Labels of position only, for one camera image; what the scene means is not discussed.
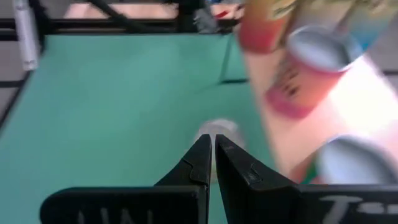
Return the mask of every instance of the white post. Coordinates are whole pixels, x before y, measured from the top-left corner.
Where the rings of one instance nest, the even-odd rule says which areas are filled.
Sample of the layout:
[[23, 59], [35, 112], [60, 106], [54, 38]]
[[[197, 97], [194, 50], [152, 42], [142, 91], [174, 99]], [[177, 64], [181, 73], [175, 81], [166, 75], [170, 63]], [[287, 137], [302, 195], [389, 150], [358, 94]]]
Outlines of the white post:
[[39, 41], [32, 9], [28, 0], [13, 0], [13, 6], [22, 66], [25, 71], [35, 70], [39, 63]]

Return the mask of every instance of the green mat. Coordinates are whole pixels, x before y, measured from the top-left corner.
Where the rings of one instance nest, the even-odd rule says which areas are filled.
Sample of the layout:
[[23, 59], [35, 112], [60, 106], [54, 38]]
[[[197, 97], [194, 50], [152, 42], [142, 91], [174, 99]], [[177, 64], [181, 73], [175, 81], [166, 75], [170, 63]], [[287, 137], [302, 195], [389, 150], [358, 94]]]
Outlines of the green mat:
[[[0, 223], [40, 223], [42, 201], [68, 187], [151, 186], [209, 119], [235, 121], [274, 167], [250, 86], [217, 85], [229, 38], [49, 36], [1, 132]], [[243, 71], [235, 61], [226, 71]], [[210, 210], [226, 223], [217, 184]]]
[[247, 78], [246, 68], [243, 64], [243, 54], [238, 41], [233, 37], [228, 41], [226, 60], [228, 64], [222, 74], [222, 80], [242, 80]]

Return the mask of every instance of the can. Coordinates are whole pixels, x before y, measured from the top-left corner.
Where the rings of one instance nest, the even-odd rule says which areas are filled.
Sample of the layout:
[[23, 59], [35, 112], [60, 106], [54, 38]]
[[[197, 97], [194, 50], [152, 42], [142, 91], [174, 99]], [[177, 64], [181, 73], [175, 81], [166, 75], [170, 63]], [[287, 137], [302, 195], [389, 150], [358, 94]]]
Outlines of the can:
[[398, 184], [397, 169], [386, 151], [356, 136], [327, 141], [293, 170], [301, 184]]
[[238, 31], [241, 47], [260, 54], [278, 48], [295, 6], [295, 0], [246, 1]]
[[302, 0], [297, 6], [290, 30], [302, 26], [323, 26], [335, 29], [344, 18], [354, 0]]
[[338, 30], [350, 34], [366, 51], [398, 12], [398, 0], [357, 0]]
[[266, 91], [265, 103], [291, 118], [305, 117], [359, 55], [359, 46], [349, 36], [320, 26], [295, 30], [287, 39], [286, 53]]

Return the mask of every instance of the small white object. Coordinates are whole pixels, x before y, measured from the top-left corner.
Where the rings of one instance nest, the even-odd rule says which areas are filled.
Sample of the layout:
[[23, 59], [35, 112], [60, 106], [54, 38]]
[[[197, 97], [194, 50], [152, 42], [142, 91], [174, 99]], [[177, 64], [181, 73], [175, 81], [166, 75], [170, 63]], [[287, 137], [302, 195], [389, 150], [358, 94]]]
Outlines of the small white object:
[[209, 134], [211, 138], [211, 181], [217, 182], [217, 169], [216, 169], [216, 135], [223, 134], [229, 140], [244, 149], [244, 141], [241, 133], [239, 132], [238, 125], [227, 119], [215, 119], [205, 122], [199, 129], [195, 136], [195, 141], [199, 139], [202, 134]]

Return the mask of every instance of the can rim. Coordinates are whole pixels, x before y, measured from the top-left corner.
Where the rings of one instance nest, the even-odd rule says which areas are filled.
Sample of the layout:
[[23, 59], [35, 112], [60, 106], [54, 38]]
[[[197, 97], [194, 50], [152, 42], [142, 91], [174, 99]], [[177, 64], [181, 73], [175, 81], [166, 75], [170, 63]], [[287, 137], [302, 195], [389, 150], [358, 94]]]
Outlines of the can rim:
[[391, 177], [391, 183], [390, 184], [398, 184], [398, 173], [397, 173], [397, 169], [396, 167], [393, 166], [393, 161], [391, 160], [390, 157], [388, 157], [386, 155], [386, 151], [383, 150], [382, 147], [374, 144], [373, 142], [371, 142], [370, 140], [367, 140], [365, 138], [360, 138], [359, 136], [354, 136], [351, 134], [342, 134], [342, 135], [337, 135], [332, 137], [331, 139], [327, 140], [324, 144], [322, 144], [319, 148], [318, 148], [318, 152], [317, 152], [317, 159], [315, 160], [315, 165], [317, 167], [319, 176], [322, 178], [322, 181], [324, 183], [334, 183], [335, 179], [332, 177], [332, 175], [330, 174], [330, 172], [327, 172], [324, 168], [323, 165], [323, 160], [321, 158], [323, 152], [325, 151], [325, 146], [331, 144], [332, 142], [335, 141], [346, 141], [349, 142], [350, 144], [355, 144], [355, 145], [359, 145], [359, 146], [365, 146], [362, 147], [362, 149], [364, 150], [364, 152], [371, 154], [372, 156], [374, 156], [375, 159], [377, 159], [378, 161], [382, 162], [382, 165], [384, 166], [384, 168], [386, 168], [386, 170], [389, 173], [389, 176]]
[[[340, 43], [348, 57], [349, 57], [349, 63], [341, 68], [338, 69], [328, 69], [328, 68], [324, 68], [321, 67], [319, 65], [316, 65], [312, 62], [303, 60], [302, 57], [300, 57], [297, 52], [295, 50], [293, 50], [294, 48], [292, 47], [292, 39], [299, 33], [303, 32], [303, 31], [311, 31], [311, 32], [316, 32], [318, 34], [322, 34], [325, 37], [328, 37], [329, 39], [331, 39], [332, 41], [336, 42], [336, 43]], [[323, 26], [303, 26], [300, 27], [298, 29], [295, 29], [287, 38], [287, 50], [289, 52], [289, 54], [291, 54], [296, 60], [306, 64], [307, 66], [311, 66], [312, 68], [314, 68], [315, 70], [318, 70], [322, 73], [343, 73], [345, 71], [347, 71], [349, 68], [352, 67], [352, 64], [354, 63], [354, 61], [359, 58], [359, 56], [362, 54], [362, 49], [360, 47], [360, 45], [357, 43], [357, 41], [355, 41], [355, 39], [348, 35], [342, 35], [338, 32], [334, 32], [333, 30], [327, 29], [326, 27]]]

